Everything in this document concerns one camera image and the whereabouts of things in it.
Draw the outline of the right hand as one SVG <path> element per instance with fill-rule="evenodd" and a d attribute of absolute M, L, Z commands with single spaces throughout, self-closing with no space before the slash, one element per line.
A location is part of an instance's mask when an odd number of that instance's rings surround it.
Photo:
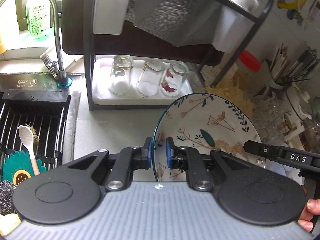
<path fill-rule="evenodd" d="M 312 199 L 310 198 L 304 209 L 299 217 L 298 224 L 307 232 L 310 232 L 314 224 L 311 222 L 314 215 L 319 215 L 320 208 L 319 208 L 319 199 Z"/>

